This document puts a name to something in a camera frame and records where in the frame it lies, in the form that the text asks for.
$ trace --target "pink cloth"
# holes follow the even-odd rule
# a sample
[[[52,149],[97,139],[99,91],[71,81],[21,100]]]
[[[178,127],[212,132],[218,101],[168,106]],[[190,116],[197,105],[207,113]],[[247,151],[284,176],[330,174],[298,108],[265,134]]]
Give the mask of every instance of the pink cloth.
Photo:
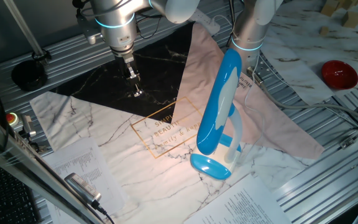
[[[178,99],[187,97],[203,113],[222,59],[223,53],[208,31],[201,24],[195,24]],[[242,142],[249,144],[255,144],[262,130],[262,117],[244,105],[244,100],[252,84],[252,80],[242,73],[234,97],[234,104],[242,119]],[[257,85],[252,88],[248,96],[247,106],[264,115],[264,137],[257,145],[309,159],[317,159],[324,151],[324,148],[316,140],[277,108]],[[183,117],[191,110],[193,109],[189,107],[189,104],[179,101],[175,106],[173,121],[175,117]],[[233,136],[232,132],[232,124],[227,121],[224,133]]]

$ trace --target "blue desk lamp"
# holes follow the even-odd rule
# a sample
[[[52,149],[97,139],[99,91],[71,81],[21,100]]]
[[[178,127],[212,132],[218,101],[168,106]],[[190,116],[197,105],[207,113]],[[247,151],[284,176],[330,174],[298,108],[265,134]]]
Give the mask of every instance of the blue desk lamp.
[[[224,180],[233,173],[241,154],[242,122],[233,104],[241,74],[241,57],[233,49],[225,53],[197,134],[191,165],[211,177]],[[233,138],[223,134],[227,118],[234,126]]]

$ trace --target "marble pattern fabric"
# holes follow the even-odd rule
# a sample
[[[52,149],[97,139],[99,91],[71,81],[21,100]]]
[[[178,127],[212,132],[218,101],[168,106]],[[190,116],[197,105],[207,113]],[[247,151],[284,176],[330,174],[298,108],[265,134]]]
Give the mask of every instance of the marble pattern fabric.
[[[267,31],[262,52],[305,103],[313,105],[334,95],[322,79],[300,60],[272,29]]]
[[[341,19],[346,13],[345,9],[337,10],[332,17],[321,14],[325,2],[296,0],[283,4],[278,8],[269,29],[272,29],[320,78],[321,67],[330,60],[346,62],[358,74],[358,25],[355,29],[342,27]],[[358,12],[358,5],[349,11]],[[322,26],[329,28],[329,33],[325,37],[319,34]],[[339,97],[350,92],[333,91]]]
[[[218,181],[192,168],[195,138],[154,159],[130,126],[141,116],[52,92],[30,103],[54,151],[81,138],[95,138],[129,196],[125,207],[112,216],[117,224],[183,223],[247,174],[261,177],[275,190],[314,162],[266,147],[250,151],[251,145],[242,144],[247,156],[230,178]]]

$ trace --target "black cable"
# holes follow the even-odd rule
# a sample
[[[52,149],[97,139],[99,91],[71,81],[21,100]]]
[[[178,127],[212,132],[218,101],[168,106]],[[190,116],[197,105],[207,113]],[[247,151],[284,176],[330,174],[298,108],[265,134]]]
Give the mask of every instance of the black cable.
[[[5,140],[4,140],[4,144],[3,144],[3,147],[2,149],[0,149],[1,152],[4,152],[5,151],[5,148],[7,146],[7,141],[8,141],[8,138],[9,138],[9,123],[6,121],[6,118],[5,118],[5,109],[4,109],[4,105],[2,104],[2,100],[1,100],[1,97],[0,97],[0,123],[1,124],[5,124]]]
[[[154,16],[148,16],[148,15],[145,15],[143,13],[140,13],[140,12],[137,12],[136,13],[137,16],[143,16],[145,18],[151,18],[151,19],[158,19],[158,18],[161,18],[162,15],[154,15]]]
[[[114,224],[114,222],[112,221],[112,219],[110,218],[110,216],[107,213],[104,215],[110,220],[111,224]]]
[[[144,18],[141,18],[139,19],[138,21],[136,21],[136,24],[139,24],[141,22],[144,22],[144,21],[147,21],[149,19],[159,19],[159,18],[162,18],[163,16],[162,15],[154,15],[154,16],[148,16],[148,15],[145,15],[145,14],[142,14],[140,12],[136,12],[135,13],[135,16],[143,16]]]
[[[234,29],[234,24],[236,23],[236,18],[234,17],[234,2],[233,0],[229,0],[229,10],[230,10],[230,18],[231,18],[231,24],[232,24],[232,30]],[[232,32],[229,35],[229,38],[226,42],[226,47],[229,47],[229,43],[232,37]]]
[[[143,38],[143,39],[149,39],[149,38],[151,38],[152,36],[154,36],[154,34],[155,34],[155,33],[157,32],[157,30],[158,30],[158,26],[160,25],[161,18],[162,18],[162,17],[160,17],[160,18],[158,19],[157,27],[155,28],[155,31],[153,32],[152,35],[150,35],[150,36],[148,36],[148,37],[144,37],[144,36],[142,36],[142,33],[140,33],[140,34],[139,34],[140,37]]]
[[[111,224],[114,224],[111,217],[107,214],[107,211],[105,211],[105,209],[100,206],[100,203],[97,200],[94,200],[92,202],[91,206],[92,206],[92,208],[96,209],[97,211],[99,211],[100,213],[105,215],[110,220]]]

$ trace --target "black keyboard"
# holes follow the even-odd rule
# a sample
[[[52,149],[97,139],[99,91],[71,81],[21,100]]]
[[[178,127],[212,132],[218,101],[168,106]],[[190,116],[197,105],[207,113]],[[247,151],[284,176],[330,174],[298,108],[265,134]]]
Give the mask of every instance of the black keyboard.
[[[31,189],[0,168],[0,223],[38,223]]]

